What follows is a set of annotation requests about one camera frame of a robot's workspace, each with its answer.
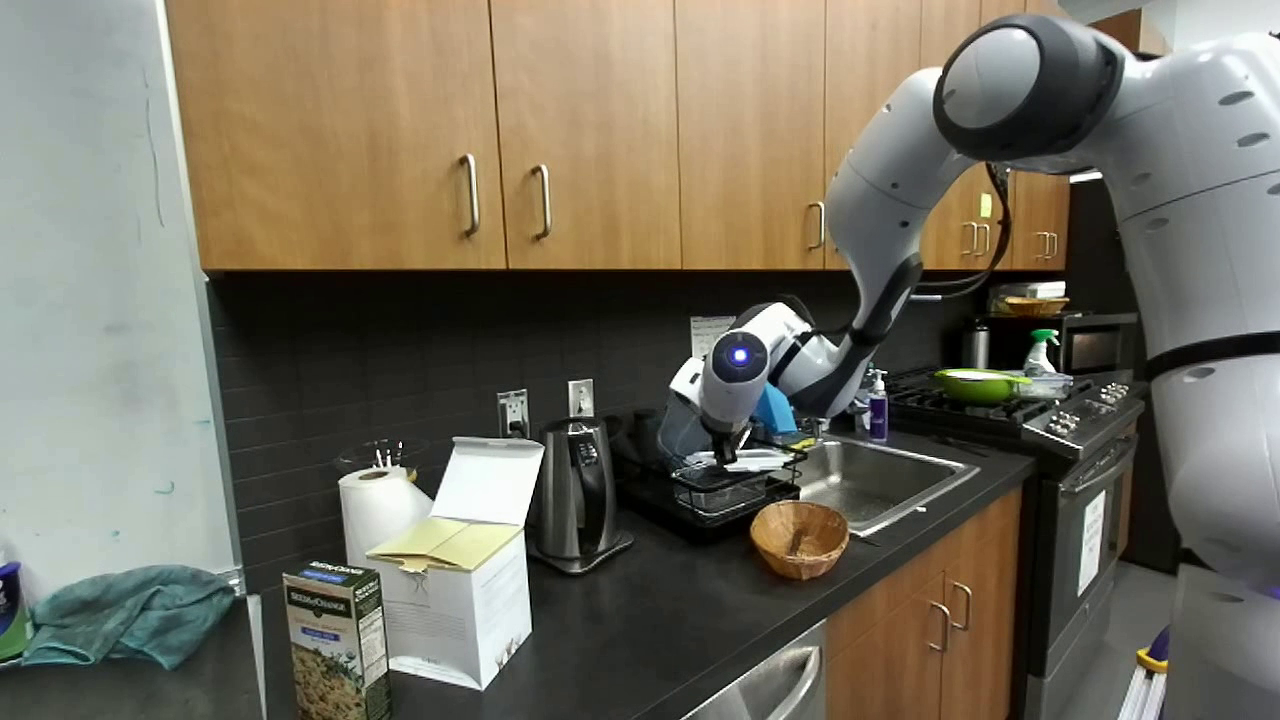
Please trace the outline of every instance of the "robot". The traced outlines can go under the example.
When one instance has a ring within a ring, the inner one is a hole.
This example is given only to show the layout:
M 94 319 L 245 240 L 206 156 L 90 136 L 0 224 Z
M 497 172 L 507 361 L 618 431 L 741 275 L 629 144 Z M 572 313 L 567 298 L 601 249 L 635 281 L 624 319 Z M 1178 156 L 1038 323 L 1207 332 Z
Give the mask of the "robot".
M 671 392 L 700 407 L 720 464 L 766 384 L 808 416 L 845 412 L 919 281 L 919 224 L 977 162 L 1104 172 L 1145 317 L 1170 510 L 1211 569 L 1202 594 L 1241 603 L 1211 634 L 1174 628 L 1174 649 L 1227 668 L 1185 676 L 1211 696 L 1202 709 L 1280 714 L 1280 35 L 1136 61 L 1074 19 L 992 19 L 886 102 L 828 189 L 828 232 L 859 298 L 852 329 L 828 340 L 788 303 L 751 309 Z

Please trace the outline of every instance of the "green towel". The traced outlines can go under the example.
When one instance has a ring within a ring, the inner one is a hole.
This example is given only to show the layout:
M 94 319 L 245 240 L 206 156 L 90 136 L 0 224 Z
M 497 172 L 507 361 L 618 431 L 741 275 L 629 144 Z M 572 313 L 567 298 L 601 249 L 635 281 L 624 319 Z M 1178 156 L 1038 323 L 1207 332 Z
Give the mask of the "green towel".
M 34 609 L 38 634 L 19 666 L 157 660 L 181 668 L 231 603 L 227 581 L 181 563 L 90 577 Z

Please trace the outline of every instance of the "paper towel roll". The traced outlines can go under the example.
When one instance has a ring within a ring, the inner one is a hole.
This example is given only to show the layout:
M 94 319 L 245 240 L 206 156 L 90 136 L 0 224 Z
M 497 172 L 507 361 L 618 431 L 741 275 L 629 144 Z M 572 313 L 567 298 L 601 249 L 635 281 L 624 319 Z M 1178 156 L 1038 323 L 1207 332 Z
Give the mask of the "paper towel roll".
M 434 518 L 424 497 L 405 469 L 363 469 L 335 479 L 346 514 L 347 563 L 369 563 L 369 549 L 395 541 L 417 522 Z

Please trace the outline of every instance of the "countertop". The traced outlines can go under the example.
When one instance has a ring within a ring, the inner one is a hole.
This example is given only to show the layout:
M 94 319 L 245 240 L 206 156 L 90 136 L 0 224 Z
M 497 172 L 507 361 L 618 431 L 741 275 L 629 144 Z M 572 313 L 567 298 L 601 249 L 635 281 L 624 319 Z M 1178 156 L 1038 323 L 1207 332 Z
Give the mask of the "countertop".
M 489 693 L 465 693 L 391 673 L 391 714 L 434 720 L 671 720 L 768 653 L 845 609 L 908 563 L 971 514 L 1031 479 L 1031 457 L 897 431 L 899 447 L 980 464 L 980 478 L 873 541 L 812 581 L 773 577 L 750 538 L 689 541 L 654 518 L 624 514 L 629 551 L 591 577 L 531 563 L 531 636 Z M 291 717 L 281 594 L 265 598 L 267 717 Z M 0 673 L 0 717 L 253 717 L 258 676 L 247 616 L 237 609 L 181 668 Z

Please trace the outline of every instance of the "sink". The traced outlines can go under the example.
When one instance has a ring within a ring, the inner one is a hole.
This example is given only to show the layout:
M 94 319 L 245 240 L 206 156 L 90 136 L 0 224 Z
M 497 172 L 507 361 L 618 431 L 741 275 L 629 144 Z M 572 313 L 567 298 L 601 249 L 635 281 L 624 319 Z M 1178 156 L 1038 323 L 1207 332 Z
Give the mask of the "sink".
M 788 479 L 802 488 L 802 502 L 837 510 L 852 538 L 875 538 L 971 478 L 971 464 L 946 457 L 828 435 L 817 439 Z

